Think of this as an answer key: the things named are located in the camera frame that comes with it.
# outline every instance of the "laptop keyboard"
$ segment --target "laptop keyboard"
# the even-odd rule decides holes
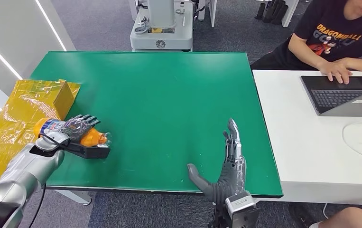
[[[311,90],[320,107],[337,107],[362,95],[362,90]]]

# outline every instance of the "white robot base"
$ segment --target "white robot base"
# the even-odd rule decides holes
[[[145,17],[149,19],[149,10],[139,9],[130,34],[133,51],[192,51],[193,5],[190,2],[175,2],[174,8],[178,12],[175,13],[174,27],[149,28],[148,26],[147,31],[141,34],[135,32],[135,29],[143,25],[142,20]]]

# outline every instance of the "laptop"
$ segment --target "laptop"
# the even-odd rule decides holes
[[[318,115],[362,117],[362,76],[350,77],[348,85],[326,76],[301,76],[301,81]]]

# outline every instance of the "white machine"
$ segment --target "white machine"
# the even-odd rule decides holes
[[[193,16],[190,1],[148,0],[130,34],[133,51],[192,51]]]

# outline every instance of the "yellow box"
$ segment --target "yellow box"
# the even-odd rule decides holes
[[[19,80],[0,112],[0,175],[25,145],[37,139],[35,123],[44,117],[63,120],[80,84],[60,81]]]

